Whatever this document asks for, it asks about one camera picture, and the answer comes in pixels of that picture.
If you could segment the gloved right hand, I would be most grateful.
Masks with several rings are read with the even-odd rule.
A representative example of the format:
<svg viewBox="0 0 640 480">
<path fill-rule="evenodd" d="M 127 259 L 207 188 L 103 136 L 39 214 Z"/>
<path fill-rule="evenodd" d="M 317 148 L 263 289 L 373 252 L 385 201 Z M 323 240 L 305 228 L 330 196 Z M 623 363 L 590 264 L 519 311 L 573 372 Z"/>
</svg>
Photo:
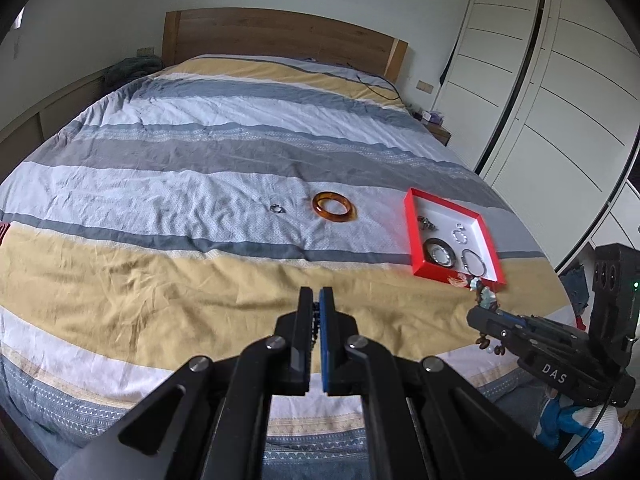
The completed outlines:
<svg viewBox="0 0 640 480">
<path fill-rule="evenodd" d="M 534 438 L 560 459 L 576 477 L 592 474 L 611 458 L 623 426 L 616 408 L 585 408 L 557 393 L 542 404 Z"/>
</svg>

